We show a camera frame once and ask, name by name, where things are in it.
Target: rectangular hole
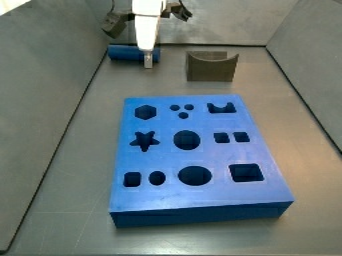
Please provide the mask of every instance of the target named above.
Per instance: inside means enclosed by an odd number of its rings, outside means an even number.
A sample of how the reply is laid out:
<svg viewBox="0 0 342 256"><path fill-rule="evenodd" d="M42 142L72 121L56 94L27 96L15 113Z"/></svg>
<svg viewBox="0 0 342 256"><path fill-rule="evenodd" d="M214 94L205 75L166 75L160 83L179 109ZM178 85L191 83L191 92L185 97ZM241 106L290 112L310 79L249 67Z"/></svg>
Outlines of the rectangular hole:
<svg viewBox="0 0 342 256"><path fill-rule="evenodd" d="M214 133L214 138L217 143L230 143L230 137L226 132Z"/></svg>
<svg viewBox="0 0 342 256"><path fill-rule="evenodd" d="M263 175L258 164L233 164L230 173L235 182L263 181Z"/></svg>
<svg viewBox="0 0 342 256"><path fill-rule="evenodd" d="M234 132L235 141L242 142L250 142L250 136L246 132Z"/></svg>

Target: gray wall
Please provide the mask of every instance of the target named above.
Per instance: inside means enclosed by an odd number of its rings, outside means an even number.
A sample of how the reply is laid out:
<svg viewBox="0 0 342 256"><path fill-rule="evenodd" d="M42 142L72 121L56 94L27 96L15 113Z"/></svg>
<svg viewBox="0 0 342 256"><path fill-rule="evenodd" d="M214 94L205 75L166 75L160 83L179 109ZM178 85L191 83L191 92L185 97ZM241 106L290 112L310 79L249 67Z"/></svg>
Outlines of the gray wall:
<svg viewBox="0 0 342 256"><path fill-rule="evenodd" d="M111 8L111 0L87 2L100 21ZM163 19L160 42L266 45L297 2L298 0L185 0L194 18L187 23L176 18ZM130 8L130 3L131 0L116 0L116 10ZM122 38L114 42L134 41L134 25L130 24Z"/></svg>
<svg viewBox="0 0 342 256"><path fill-rule="evenodd" d="M267 49L342 151L342 3L301 0Z"/></svg>
<svg viewBox="0 0 342 256"><path fill-rule="evenodd" d="M0 17L0 252L16 233L106 45L83 0L32 0Z"/></svg>

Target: black cable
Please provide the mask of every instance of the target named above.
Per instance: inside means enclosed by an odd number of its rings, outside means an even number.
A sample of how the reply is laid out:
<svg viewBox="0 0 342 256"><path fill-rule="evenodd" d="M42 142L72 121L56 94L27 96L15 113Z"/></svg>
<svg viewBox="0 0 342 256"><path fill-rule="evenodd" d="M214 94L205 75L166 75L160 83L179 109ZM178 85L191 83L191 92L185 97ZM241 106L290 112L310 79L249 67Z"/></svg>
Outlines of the black cable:
<svg viewBox="0 0 342 256"><path fill-rule="evenodd" d="M183 2L182 0L179 0L179 3L183 7L183 14L187 16L187 18L191 18L193 17L193 13L189 11L189 9L186 8L186 6L183 5Z"/></svg>
<svg viewBox="0 0 342 256"><path fill-rule="evenodd" d="M111 12L114 11L115 8L115 0L112 0L112 8L111 8Z"/></svg>

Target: circular hole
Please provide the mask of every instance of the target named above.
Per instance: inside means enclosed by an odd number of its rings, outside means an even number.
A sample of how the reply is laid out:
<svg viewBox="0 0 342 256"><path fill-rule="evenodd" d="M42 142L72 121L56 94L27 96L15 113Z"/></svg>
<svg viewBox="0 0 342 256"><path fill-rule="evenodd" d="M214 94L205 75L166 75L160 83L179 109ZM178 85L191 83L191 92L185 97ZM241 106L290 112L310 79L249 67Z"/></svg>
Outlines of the circular hole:
<svg viewBox="0 0 342 256"><path fill-rule="evenodd" d="M166 175L163 172L156 171L150 174L148 179L152 185L160 186L166 182Z"/></svg>
<svg viewBox="0 0 342 256"><path fill-rule="evenodd" d="M193 104L187 104L187 105L185 106L185 109L186 109L186 110L194 110L194 105L193 105Z"/></svg>
<svg viewBox="0 0 342 256"><path fill-rule="evenodd" d="M178 173L179 180L190 186L202 186L211 180L211 172L201 166L189 166Z"/></svg>
<svg viewBox="0 0 342 256"><path fill-rule="evenodd" d="M201 138L195 132L185 130L175 134L174 143L178 148L183 150L193 150L199 146Z"/></svg>
<svg viewBox="0 0 342 256"><path fill-rule="evenodd" d="M171 109L172 111L178 111L178 110L180 109L180 107L179 107L178 105L171 105L170 109Z"/></svg>
<svg viewBox="0 0 342 256"><path fill-rule="evenodd" d="M180 112L180 113L178 114L178 116L179 116L179 118L182 118L182 119L187 119L187 118L189 118L189 114L187 114L186 112Z"/></svg>

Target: shape sorting board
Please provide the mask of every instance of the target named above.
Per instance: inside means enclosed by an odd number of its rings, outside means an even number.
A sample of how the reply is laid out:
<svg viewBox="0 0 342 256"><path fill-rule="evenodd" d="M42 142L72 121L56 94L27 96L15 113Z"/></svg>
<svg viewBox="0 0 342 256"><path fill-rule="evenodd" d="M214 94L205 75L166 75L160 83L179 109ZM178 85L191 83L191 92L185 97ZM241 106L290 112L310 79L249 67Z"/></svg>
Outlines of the shape sorting board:
<svg viewBox="0 0 342 256"><path fill-rule="evenodd" d="M238 95L128 98L116 227L279 217L294 197Z"/></svg>

